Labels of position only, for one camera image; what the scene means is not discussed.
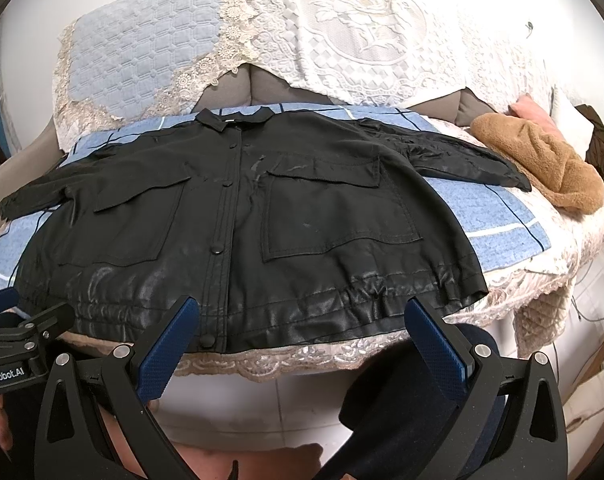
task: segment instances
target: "floor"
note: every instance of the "floor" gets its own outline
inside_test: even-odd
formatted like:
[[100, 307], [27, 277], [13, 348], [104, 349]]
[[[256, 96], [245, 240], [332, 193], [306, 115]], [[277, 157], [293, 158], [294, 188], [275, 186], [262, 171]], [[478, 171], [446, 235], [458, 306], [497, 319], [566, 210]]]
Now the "floor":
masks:
[[173, 377], [155, 417], [175, 442], [220, 450], [318, 443], [323, 463], [351, 434], [338, 413], [356, 376], [338, 371], [265, 383], [238, 375]]
[[[604, 251], [578, 272], [576, 306], [589, 319], [604, 317]], [[489, 332], [502, 355], [516, 354], [512, 318], [493, 323]], [[572, 308], [564, 334], [556, 341], [560, 394], [573, 381], [604, 337], [604, 321], [590, 322]], [[543, 349], [556, 370], [553, 346]], [[322, 462], [348, 439], [338, 421], [339, 407], [357, 372], [285, 375], [254, 383], [237, 375], [172, 378], [156, 414], [168, 437], [209, 449], [261, 450], [319, 443]]]

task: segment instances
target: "jacket collar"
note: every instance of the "jacket collar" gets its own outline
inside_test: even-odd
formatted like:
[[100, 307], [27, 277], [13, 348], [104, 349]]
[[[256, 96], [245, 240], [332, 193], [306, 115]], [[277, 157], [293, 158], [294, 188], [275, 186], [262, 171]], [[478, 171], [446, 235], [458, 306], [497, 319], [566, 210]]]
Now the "jacket collar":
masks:
[[214, 114], [208, 108], [204, 108], [195, 117], [196, 121], [199, 121], [206, 126], [210, 126], [214, 130], [221, 132], [224, 128], [231, 123], [265, 123], [268, 121], [275, 112], [266, 106], [262, 106], [254, 114], [244, 115], [239, 112], [229, 115], [219, 116]]

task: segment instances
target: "white pillow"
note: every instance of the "white pillow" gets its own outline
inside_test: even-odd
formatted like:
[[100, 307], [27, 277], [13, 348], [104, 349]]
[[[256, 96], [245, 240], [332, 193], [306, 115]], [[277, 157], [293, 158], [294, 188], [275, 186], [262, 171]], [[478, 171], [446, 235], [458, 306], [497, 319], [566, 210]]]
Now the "white pillow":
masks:
[[593, 124], [576, 110], [568, 97], [555, 86], [551, 118], [576, 153], [584, 160], [593, 136]]

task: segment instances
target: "person's hand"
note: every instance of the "person's hand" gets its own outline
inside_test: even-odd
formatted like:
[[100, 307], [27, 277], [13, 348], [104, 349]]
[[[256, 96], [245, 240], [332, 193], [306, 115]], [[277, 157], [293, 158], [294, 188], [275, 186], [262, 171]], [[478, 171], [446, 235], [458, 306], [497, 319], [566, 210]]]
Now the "person's hand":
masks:
[[8, 414], [4, 410], [4, 397], [0, 395], [0, 447], [7, 452], [13, 447], [13, 435], [8, 424]]

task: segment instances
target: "jacket sleeve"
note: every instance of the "jacket sleeve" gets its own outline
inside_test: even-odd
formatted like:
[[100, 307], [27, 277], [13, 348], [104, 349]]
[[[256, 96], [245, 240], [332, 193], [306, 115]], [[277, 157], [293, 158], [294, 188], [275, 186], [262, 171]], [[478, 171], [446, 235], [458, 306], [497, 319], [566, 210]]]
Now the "jacket sleeve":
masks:
[[19, 188], [0, 202], [0, 216], [14, 220], [69, 200], [74, 190], [120, 150], [121, 144], [100, 148], [85, 158], [57, 168]]
[[489, 149], [432, 132], [411, 132], [404, 137], [404, 155], [421, 176], [531, 191], [526, 175]]

